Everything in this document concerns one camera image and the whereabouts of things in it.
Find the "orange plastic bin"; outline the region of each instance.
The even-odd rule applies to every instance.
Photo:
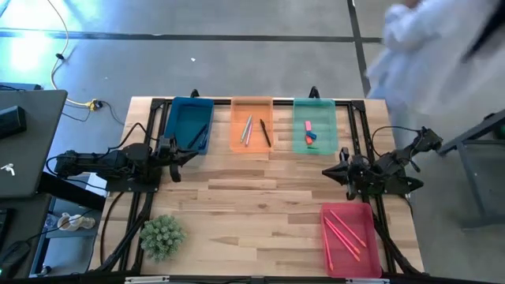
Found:
[[[274,147],[274,102],[272,97],[233,97],[231,99],[230,148],[237,153],[265,153]],[[249,145],[245,139],[241,142],[242,133],[252,115],[252,132]],[[261,128],[260,119],[265,123],[271,147]]]

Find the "plastic bin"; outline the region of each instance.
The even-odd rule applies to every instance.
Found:
[[[305,122],[310,121],[317,135],[308,148]],[[338,147],[337,117],[333,99],[295,99],[293,103],[293,152],[298,154],[331,155]]]
[[[177,97],[172,100],[165,128],[165,138],[175,135],[180,149],[194,150],[198,151],[200,155],[205,155],[211,140],[213,116],[214,100]],[[207,125],[207,129],[189,147],[191,141],[205,125]]]
[[[230,148],[238,153],[264,153],[272,151],[274,147],[274,103],[272,97],[233,97],[231,99],[231,126]],[[252,132],[249,145],[245,145],[245,139],[241,142],[244,128],[252,115]],[[261,128],[260,119],[266,126],[268,139],[271,147],[268,147],[267,139]]]
[[[342,225],[332,213],[332,210],[365,244],[361,245],[357,239]],[[380,278],[379,251],[376,243],[376,233],[373,226],[372,208],[369,204],[323,204],[320,212],[321,229],[326,231],[330,248],[333,271],[330,269],[324,234],[321,235],[324,251],[324,266],[328,276],[333,278]],[[326,225],[324,217],[328,218],[335,227],[360,250],[358,262],[347,250],[335,233]]]

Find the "pen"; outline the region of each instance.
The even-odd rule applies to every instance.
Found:
[[[333,215],[333,217],[335,217],[335,218],[336,218],[336,219],[337,219],[337,220],[338,220],[338,221],[339,221],[339,222],[340,222],[340,223],[344,226],[344,228],[346,228],[346,229],[349,231],[349,233],[350,233],[350,234],[352,234],[352,235],[353,235],[353,236],[357,239],[357,241],[359,241],[359,243],[360,243],[361,245],[363,245],[364,247],[366,247],[365,242],[364,242],[364,241],[362,241],[362,240],[361,240],[361,239],[360,239],[360,238],[356,235],[356,233],[354,233],[354,231],[352,231],[352,230],[349,228],[349,226],[347,226],[347,224],[345,224],[345,223],[344,223],[344,222],[340,219],[340,217],[339,217],[338,215],[336,215],[336,214],[335,214],[332,210],[330,210],[330,213]]]
[[[244,142],[245,134],[247,133],[247,129],[249,128],[249,124],[251,123],[251,119],[253,119],[253,115],[250,114],[247,122],[245,123],[244,132],[242,133],[242,137],[240,138],[240,143]]]
[[[245,146],[249,146],[249,138],[251,138],[251,132],[253,131],[253,122],[249,123],[249,132],[247,133],[247,140],[245,141]]]
[[[323,236],[324,236],[324,248],[326,249],[326,255],[328,256],[328,265],[330,270],[333,271],[333,261],[331,260],[330,245],[328,244],[328,237],[326,235],[326,228],[323,224]]]
[[[263,134],[265,135],[265,138],[267,138],[268,147],[271,147],[270,139],[268,138],[267,128],[265,127],[265,123],[263,122],[263,119],[260,119],[260,123],[261,123],[261,128],[263,129]]]
[[[191,147],[196,143],[196,141],[198,140],[198,138],[202,135],[202,133],[207,130],[207,127],[208,125],[204,125],[200,131],[198,132],[198,134],[191,140],[191,142],[189,142],[188,144],[188,149],[191,149]]]
[[[346,249],[354,256],[354,259],[359,262],[360,261],[359,256],[357,256],[357,254],[354,252],[354,250],[349,247],[349,245],[346,243],[346,241],[344,241],[342,236],[340,236],[339,232],[333,226],[331,226],[330,220],[328,220],[328,218],[326,218],[326,217],[324,217],[324,220],[326,221],[328,228],[330,228],[330,230],[333,232],[333,234],[335,234],[335,236],[337,236],[337,238],[344,244]]]
[[[208,137],[208,131],[205,132],[204,134],[204,138],[202,139],[202,141],[200,142],[200,145],[198,145],[198,149],[203,149],[205,148],[205,144],[207,143],[207,137]]]

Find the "pink plastic bin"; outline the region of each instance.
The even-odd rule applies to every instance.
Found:
[[[332,210],[365,244],[366,248],[330,213]],[[330,270],[324,247],[324,266],[332,278],[379,278],[382,275],[376,234],[373,226],[372,208],[369,204],[323,204],[321,208],[321,229],[326,230],[330,247],[333,271]],[[360,250],[356,261],[335,233],[326,225],[328,218],[354,246]],[[321,234],[324,245],[324,234]]]

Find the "yellow cable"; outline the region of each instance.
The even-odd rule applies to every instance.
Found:
[[[65,52],[66,48],[68,47],[69,45],[69,29],[66,27],[66,24],[65,24],[65,21],[63,20],[63,17],[62,15],[60,15],[60,13],[58,12],[58,10],[56,9],[56,7],[54,7],[53,3],[51,2],[51,0],[47,0],[49,2],[49,5],[51,7],[53,7],[53,10],[56,12],[56,14],[58,15],[58,17],[60,18],[60,20],[62,21],[62,24],[63,24],[63,27],[65,27],[65,34],[66,34],[66,41],[65,41],[65,46],[63,47],[63,50],[62,52],[60,52],[61,55],[63,55],[63,53]],[[54,90],[58,90],[58,87],[56,87],[56,84],[54,83],[54,74],[56,73],[56,66],[58,66],[58,61],[60,60],[60,58],[56,58],[56,62],[54,63],[53,65],[53,69],[51,70],[50,72],[50,82],[51,84],[53,85],[53,88]],[[79,102],[75,102],[71,99],[66,99],[67,102],[69,103],[73,103],[75,105],[78,105],[78,106],[84,106],[84,107],[88,107],[90,110],[94,110],[94,107],[93,107],[93,101],[91,102],[87,102],[87,103],[79,103]]]

